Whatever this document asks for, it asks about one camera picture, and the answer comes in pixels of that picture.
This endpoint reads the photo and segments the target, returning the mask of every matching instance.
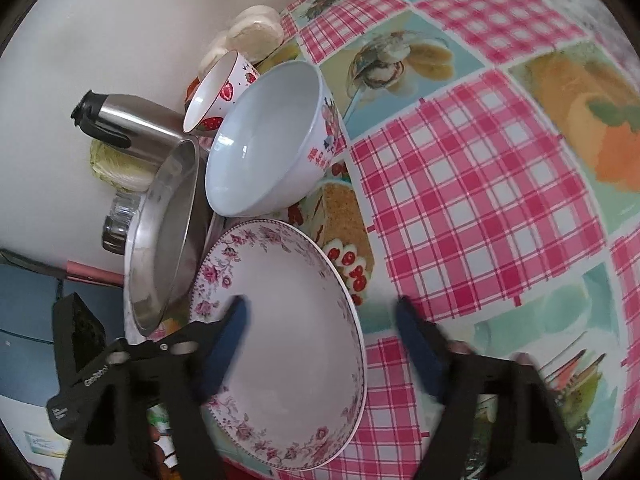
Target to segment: small cup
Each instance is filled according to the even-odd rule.
[[[241,54],[227,52],[195,89],[182,123],[184,132],[215,136],[236,99],[259,77]]]

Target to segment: table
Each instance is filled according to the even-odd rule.
[[[283,480],[410,478],[441,408],[392,325],[406,294],[479,352],[530,353],[584,477],[604,471],[640,415],[640,64],[594,1],[296,0],[283,11],[285,43],[258,70],[318,65],[346,129],[317,189],[272,216],[366,261],[366,286],[351,292],[369,392],[327,466],[271,470],[210,420],[228,460]],[[495,401],[479,399],[477,443],[494,416]]]

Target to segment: stainless steel pot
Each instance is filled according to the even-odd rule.
[[[142,335],[188,304],[212,211],[204,189],[206,159],[187,137],[158,169],[140,211],[129,267],[129,297]]]

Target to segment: pink floral rim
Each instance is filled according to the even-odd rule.
[[[294,235],[301,237],[306,247],[294,239]],[[265,252],[269,250],[292,251],[304,256],[306,264],[319,267],[319,274],[326,278],[327,270],[340,284],[342,289],[342,301],[338,301],[342,316],[349,324],[354,346],[358,353],[358,373],[352,374],[354,393],[351,402],[342,410],[343,423],[339,428],[330,431],[326,426],[317,428],[314,434],[304,442],[291,442],[286,446],[278,447],[272,444],[267,429],[255,428],[247,413],[239,413],[236,402],[226,386],[220,393],[212,397],[207,403],[211,415],[219,427],[225,431],[228,437],[237,442],[249,455],[264,464],[282,470],[302,471],[324,465],[338,456],[347,446],[355,434],[362,413],[366,397],[366,354],[362,330],[357,322],[355,307],[351,302],[348,290],[342,282],[340,275],[332,266],[326,255],[313,243],[313,241],[295,227],[277,220],[254,219],[242,222],[229,229],[213,245],[209,254],[198,272],[196,284],[191,296],[191,319],[197,317],[201,320],[209,320],[220,306],[219,301],[206,301],[202,294],[207,288],[215,292],[218,286],[229,288],[233,278],[234,263],[240,262],[241,257],[238,248],[242,245],[253,247],[258,244]],[[220,246],[226,246],[220,253],[221,258],[213,262],[213,254]],[[287,465],[297,462],[300,465]]]

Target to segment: floral plate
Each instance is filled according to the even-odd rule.
[[[231,296],[250,302],[247,332],[207,406],[248,454],[306,470],[340,454],[366,397],[360,323],[343,281],[296,228],[251,220],[226,232],[204,260],[191,320],[214,321]]]

